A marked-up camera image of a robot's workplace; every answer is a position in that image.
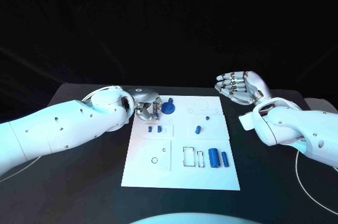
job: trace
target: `small blue piece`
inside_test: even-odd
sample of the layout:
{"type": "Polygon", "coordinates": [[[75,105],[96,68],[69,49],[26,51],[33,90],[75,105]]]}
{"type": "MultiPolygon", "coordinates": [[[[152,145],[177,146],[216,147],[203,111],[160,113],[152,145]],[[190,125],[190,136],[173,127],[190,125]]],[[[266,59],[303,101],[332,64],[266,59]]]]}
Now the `small blue piece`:
{"type": "Polygon", "coordinates": [[[227,154],[224,152],[221,153],[221,158],[223,158],[224,167],[229,167],[227,154]]]}
{"type": "Polygon", "coordinates": [[[201,127],[198,125],[197,128],[196,128],[196,134],[200,134],[200,132],[201,132],[201,127]]]}
{"type": "Polygon", "coordinates": [[[219,151],[216,148],[209,149],[209,160],[210,160],[210,167],[219,168],[220,167],[220,158],[219,158],[219,151]]]}
{"type": "Polygon", "coordinates": [[[173,98],[168,98],[168,101],[163,104],[163,113],[171,114],[174,112],[173,98]]]}

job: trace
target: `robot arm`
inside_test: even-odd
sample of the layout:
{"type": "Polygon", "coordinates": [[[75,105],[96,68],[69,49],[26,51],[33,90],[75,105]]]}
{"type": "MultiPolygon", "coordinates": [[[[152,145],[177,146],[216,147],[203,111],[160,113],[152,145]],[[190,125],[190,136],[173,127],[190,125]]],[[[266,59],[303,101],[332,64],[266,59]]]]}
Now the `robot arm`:
{"type": "Polygon", "coordinates": [[[142,120],[158,119],[161,99],[152,90],[119,86],[92,92],[82,101],[56,104],[0,124],[0,175],[16,165],[70,149],[104,132],[118,130],[135,111],[142,120]],[[152,103],[152,114],[147,108],[152,103]]]}
{"type": "Polygon", "coordinates": [[[227,73],[217,80],[223,81],[214,87],[232,101],[256,105],[239,117],[244,130],[255,129],[268,146],[289,145],[306,157],[338,167],[338,114],[302,111],[293,102],[272,98],[265,81],[252,71],[227,73]]]}

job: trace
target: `robotic hand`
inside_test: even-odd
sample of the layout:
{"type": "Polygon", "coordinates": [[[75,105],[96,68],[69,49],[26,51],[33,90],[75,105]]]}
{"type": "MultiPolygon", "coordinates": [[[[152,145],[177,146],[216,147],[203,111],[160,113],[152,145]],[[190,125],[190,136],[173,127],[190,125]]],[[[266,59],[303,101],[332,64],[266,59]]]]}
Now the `robotic hand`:
{"type": "Polygon", "coordinates": [[[242,105],[255,104],[253,111],[239,117],[244,130],[256,130],[268,146],[295,147],[306,157],[338,167],[338,114],[302,111],[283,98],[273,98],[260,76],[239,71],[217,76],[214,88],[242,105]]]}
{"type": "Polygon", "coordinates": [[[16,165],[46,154],[73,148],[118,130],[135,111],[141,120],[158,119],[158,93],[147,89],[124,91],[109,86],[82,101],[56,104],[29,116],[0,124],[0,175],[16,165]],[[147,108],[152,104],[152,113],[147,108]]]}

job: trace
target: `white paper sheet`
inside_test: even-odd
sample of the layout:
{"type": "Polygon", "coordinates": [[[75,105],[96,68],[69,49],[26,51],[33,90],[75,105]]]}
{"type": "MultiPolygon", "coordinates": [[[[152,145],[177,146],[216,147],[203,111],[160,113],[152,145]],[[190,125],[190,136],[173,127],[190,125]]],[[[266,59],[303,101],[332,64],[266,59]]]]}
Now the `white paper sheet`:
{"type": "Polygon", "coordinates": [[[134,119],[122,186],[240,190],[220,98],[163,95],[163,102],[170,97],[175,106],[173,114],[161,113],[160,120],[134,119]],[[198,125],[201,133],[196,134],[198,125]],[[194,148],[193,167],[184,166],[183,147],[194,148]],[[210,148],[219,150],[219,168],[210,167],[210,148]],[[197,151],[203,151],[204,167],[198,167],[197,151]],[[229,167],[221,152],[227,153],[229,167]]]}

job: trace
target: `black table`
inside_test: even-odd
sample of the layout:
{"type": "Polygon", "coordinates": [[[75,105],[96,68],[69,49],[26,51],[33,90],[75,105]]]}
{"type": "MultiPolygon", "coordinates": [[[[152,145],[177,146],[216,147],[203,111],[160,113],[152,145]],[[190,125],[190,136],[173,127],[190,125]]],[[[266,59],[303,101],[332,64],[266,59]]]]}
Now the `black table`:
{"type": "MultiPolygon", "coordinates": [[[[81,100],[104,85],[63,84],[49,105],[81,100]]],[[[214,89],[147,87],[161,95],[219,96],[214,89]]],[[[301,94],[273,95],[308,109],[301,94]]],[[[236,162],[240,191],[121,187],[132,129],[128,125],[82,146],[43,156],[19,175],[0,183],[0,223],[129,223],[147,217],[203,212],[260,223],[337,223],[338,216],[306,196],[295,175],[296,150],[266,146],[244,131],[237,116],[252,111],[220,97],[236,162]]],[[[338,173],[299,157],[299,176],[315,199],[338,210],[338,173]]]]}

